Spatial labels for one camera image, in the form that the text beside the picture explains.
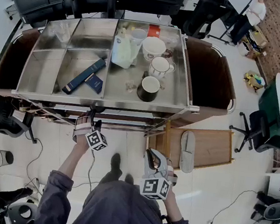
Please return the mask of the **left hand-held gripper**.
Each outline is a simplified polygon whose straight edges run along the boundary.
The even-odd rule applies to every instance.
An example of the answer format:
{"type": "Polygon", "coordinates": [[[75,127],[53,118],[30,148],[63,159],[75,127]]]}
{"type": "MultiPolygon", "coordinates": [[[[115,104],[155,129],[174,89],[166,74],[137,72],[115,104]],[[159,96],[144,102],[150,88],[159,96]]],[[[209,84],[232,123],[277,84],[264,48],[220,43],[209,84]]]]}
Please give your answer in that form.
{"type": "Polygon", "coordinates": [[[95,114],[96,110],[91,109],[88,116],[80,116],[76,119],[72,139],[77,142],[77,137],[83,135],[87,139],[89,149],[99,151],[106,148],[108,144],[107,138],[101,133],[102,121],[94,122],[95,114]],[[84,123],[82,121],[84,118],[89,119],[84,123]]]}

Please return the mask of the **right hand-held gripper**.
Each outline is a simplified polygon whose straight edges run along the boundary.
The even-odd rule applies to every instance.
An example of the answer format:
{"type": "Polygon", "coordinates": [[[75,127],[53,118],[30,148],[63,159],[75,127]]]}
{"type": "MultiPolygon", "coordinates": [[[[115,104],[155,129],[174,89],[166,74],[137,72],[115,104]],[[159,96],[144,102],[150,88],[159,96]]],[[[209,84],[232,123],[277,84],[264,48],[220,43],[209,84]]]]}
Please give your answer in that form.
{"type": "Polygon", "coordinates": [[[170,189],[177,184],[172,161],[156,149],[146,149],[144,159],[140,194],[150,200],[166,200],[170,189]]]}

